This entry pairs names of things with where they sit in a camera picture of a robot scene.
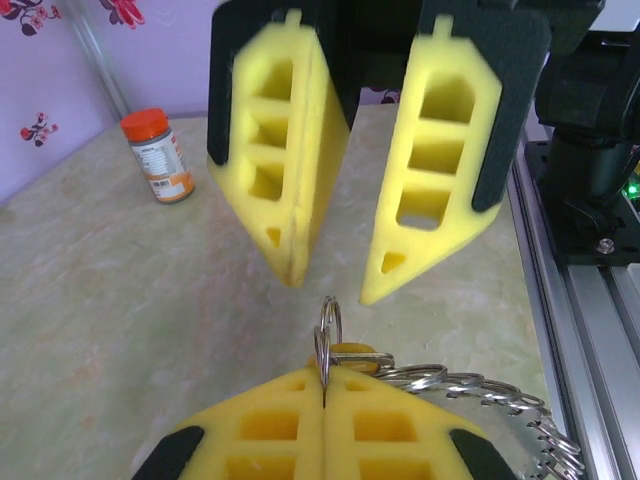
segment marble table surface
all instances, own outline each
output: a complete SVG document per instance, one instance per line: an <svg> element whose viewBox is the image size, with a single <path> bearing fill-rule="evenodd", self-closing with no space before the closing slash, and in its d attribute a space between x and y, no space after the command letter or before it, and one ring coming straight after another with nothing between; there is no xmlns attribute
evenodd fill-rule
<svg viewBox="0 0 640 480"><path fill-rule="evenodd" d="M174 120L196 191L155 202L118 127L0 210L0 476L128 479L174 424L303 365L322 298L345 339L547 397L508 202L476 241L358 304L396 109L362 107L304 288L283 287Z"/></svg>

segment keychain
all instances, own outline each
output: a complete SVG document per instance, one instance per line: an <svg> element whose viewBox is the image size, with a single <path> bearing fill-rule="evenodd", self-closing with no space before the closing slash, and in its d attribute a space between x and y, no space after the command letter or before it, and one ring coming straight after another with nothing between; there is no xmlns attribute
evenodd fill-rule
<svg viewBox="0 0 640 480"><path fill-rule="evenodd" d="M584 470L542 400L344 343L332 297L314 349L306 367L178 425L133 480L577 480Z"/></svg>

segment screw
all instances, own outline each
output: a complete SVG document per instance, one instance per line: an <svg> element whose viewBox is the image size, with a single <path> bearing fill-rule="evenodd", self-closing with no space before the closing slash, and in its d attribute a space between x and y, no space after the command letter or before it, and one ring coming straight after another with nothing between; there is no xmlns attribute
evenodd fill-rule
<svg viewBox="0 0 640 480"><path fill-rule="evenodd" d="M613 253L613 251L615 250L613 240L611 240L610 238L603 238L598 242L596 250L605 255Z"/></svg>

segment red flower pattern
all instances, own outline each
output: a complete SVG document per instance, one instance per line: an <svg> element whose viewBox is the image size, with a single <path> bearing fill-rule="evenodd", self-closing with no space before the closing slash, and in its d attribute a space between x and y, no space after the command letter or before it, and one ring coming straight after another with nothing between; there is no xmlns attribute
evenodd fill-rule
<svg viewBox="0 0 640 480"><path fill-rule="evenodd" d="M51 14L41 5L43 0L0 0L0 15L5 20L18 20L22 33L31 37L44 26L44 20L60 18L56 7L51 7Z"/></svg>
<svg viewBox="0 0 640 480"><path fill-rule="evenodd" d="M138 9L136 0L100 0L100 4L111 11L109 22L112 25L126 24L132 30L136 25L144 25L144 15Z"/></svg>
<svg viewBox="0 0 640 480"><path fill-rule="evenodd" d="M0 15L6 15L11 11L9 0L0 0Z"/></svg>
<svg viewBox="0 0 640 480"><path fill-rule="evenodd" d="M47 126L46 120L49 118L46 114L39 112L36 115L37 121L31 128L23 127L20 129L20 136L25 141L33 140L36 147L41 147L44 142L47 141L49 135L58 131L59 127L57 123L51 125L51 128Z"/></svg>

